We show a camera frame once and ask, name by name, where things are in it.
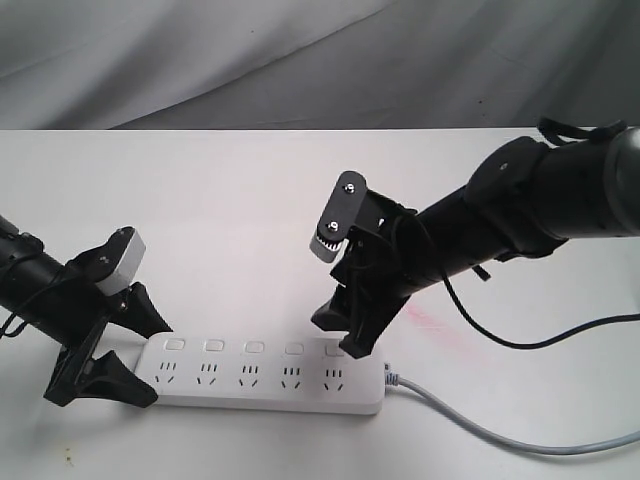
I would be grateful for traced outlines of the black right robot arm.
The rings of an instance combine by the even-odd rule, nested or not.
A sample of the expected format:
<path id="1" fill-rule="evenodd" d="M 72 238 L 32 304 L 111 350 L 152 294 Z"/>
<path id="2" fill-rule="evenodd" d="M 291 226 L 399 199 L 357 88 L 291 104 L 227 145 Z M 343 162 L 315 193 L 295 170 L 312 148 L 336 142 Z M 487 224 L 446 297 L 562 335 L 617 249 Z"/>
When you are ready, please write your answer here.
<path id="1" fill-rule="evenodd" d="M 340 332 L 341 349 L 363 358 L 413 294 L 456 274 L 488 280 L 488 261 L 544 258 L 572 239 L 637 236 L 638 129 L 544 118 L 538 131 L 499 147 L 423 211 L 343 172 L 310 243 L 337 283 L 313 324 Z"/>

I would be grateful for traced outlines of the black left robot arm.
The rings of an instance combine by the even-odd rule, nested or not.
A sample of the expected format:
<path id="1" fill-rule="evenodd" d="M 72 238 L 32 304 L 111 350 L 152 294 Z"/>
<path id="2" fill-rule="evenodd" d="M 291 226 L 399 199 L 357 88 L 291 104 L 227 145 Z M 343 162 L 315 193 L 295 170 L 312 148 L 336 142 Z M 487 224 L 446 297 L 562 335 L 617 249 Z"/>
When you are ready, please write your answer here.
<path id="1" fill-rule="evenodd" d="M 9 313 L 1 334 L 14 338 L 32 326 L 59 344 L 43 394 L 49 402 L 91 398 L 146 408 L 157 401 L 114 351 L 94 355 L 110 324 L 145 339 L 171 329 L 134 279 L 145 251 L 139 232 L 125 226 L 60 263 L 39 238 L 1 222 L 1 305 Z"/>

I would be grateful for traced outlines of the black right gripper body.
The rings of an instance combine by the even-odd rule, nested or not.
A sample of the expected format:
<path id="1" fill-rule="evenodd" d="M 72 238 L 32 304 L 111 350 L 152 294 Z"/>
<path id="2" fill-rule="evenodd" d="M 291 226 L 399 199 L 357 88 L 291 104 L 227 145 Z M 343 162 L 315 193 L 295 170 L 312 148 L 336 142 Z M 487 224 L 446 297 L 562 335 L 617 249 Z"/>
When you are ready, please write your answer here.
<path id="1" fill-rule="evenodd" d="M 440 253 L 419 212 L 400 207 L 378 235 L 360 232 L 349 239 L 331 276 L 337 287 L 355 287 L 367 299 L 410 298 L 443 281 Z"/>

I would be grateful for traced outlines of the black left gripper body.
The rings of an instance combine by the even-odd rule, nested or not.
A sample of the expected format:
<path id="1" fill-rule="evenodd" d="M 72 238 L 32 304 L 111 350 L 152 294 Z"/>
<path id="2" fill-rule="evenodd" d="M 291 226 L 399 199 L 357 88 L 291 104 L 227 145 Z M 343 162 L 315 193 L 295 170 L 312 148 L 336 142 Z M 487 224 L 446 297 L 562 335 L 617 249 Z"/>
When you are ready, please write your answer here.
<path id="1" fill-rule="evenodd" d="M 44 398 L 68 405 L 82 397 L 82 376 L 113 312 L 105 296 L 68 261 L 34 300 L 34 326 L 60 344 Z"/>

